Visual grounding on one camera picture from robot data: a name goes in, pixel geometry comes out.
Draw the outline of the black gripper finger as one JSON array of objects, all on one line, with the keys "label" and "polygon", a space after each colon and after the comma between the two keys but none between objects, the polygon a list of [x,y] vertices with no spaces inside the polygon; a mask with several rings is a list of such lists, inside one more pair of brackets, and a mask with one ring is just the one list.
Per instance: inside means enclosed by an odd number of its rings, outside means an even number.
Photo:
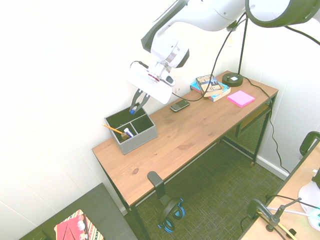
[{"label": "black gripper finger", "polygon": [[135,108],[135,113],[138,112],[149,100],[150,95],[149,94],[145,94],[145,96],[143,97],[142,102]]},{"label": "black gripper finger", "polygon": [[137,91],[135,92],[135,94],[134,94],[134,96],[132,98],[132,101],[131,101],[131,105],[130,105],[130,109],[129,109],[130,111],[133,111],[133,108],[134,108],[134,106],[135,106],[135,104],[137,102],[138,97],[141,95],[141,93],[142,93],[142,90],[141,89],[137,89]]}]

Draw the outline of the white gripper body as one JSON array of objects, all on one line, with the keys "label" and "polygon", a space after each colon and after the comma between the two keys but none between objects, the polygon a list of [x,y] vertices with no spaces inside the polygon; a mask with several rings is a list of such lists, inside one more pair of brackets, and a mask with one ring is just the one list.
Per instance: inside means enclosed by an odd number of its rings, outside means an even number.
[{"label": "white gripper body", "polygon": [[163,81],[155,80],[146,70],[130,69],[125,80],[162,104],[167,104],[171,98],[172,88]]}]

